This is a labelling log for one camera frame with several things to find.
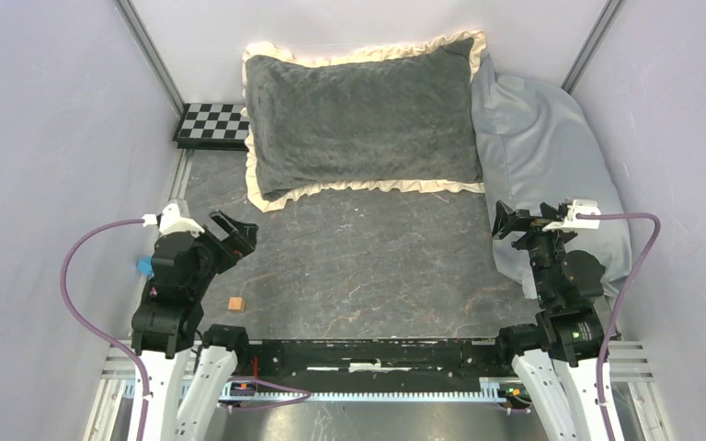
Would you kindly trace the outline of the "grey pillowcase with cream ruffle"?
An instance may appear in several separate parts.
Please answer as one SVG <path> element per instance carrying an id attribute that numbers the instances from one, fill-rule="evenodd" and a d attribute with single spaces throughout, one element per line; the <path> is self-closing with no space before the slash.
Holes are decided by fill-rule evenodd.
<path id="1" fill-rule="evenodd" d="M 481 30 L 315 60 L 250 44 L 249 201 L 268 212 L 325 190 L 483 192 L 471 86 L 485 50 Z"/>

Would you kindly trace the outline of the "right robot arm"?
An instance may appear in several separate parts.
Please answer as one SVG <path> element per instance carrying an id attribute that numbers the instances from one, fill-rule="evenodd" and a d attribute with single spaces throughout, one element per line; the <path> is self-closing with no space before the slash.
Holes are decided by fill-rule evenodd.
<path id="1" fill-rule="evenodd" d="M 551 440 L 616 440 L 622 437 L 610 393 L 609 336 L 595 303 L 602 298 L 606 268 L 591 253 L 566 250 L 582 230 L 596 230 L 596 202 L 574 199 L 538 215 L 495 204 L 492 236 L 513 232 L 511 245 L 529 258 L 539 302 L 534 324 L 513 325 L 495 339 L 496 367 L 517 375 Z"/>

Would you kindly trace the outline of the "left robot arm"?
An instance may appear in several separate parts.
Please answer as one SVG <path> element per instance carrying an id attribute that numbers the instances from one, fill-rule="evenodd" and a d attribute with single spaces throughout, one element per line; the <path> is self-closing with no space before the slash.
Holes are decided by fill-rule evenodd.
<path id="1" fill-rule="evenodd" d="M 140 361 L 135 390 L 142 395 L 131 411 L 131 440 L 204 439 L 225 383 L 251 365 L 246 330 L 212 325 L 201 336 L 190 386 L 183 387 L 207 289 L 216 276 L 252 254 L 257 243 L 256 224 L 218 210 L 210 218 L 225 238 L 183 216 L 176 203 L 142 218 L 144 225 L 158 228 L 159 237 L 151 257 L 153 274 L 131 319 L 131 348 Z"/>

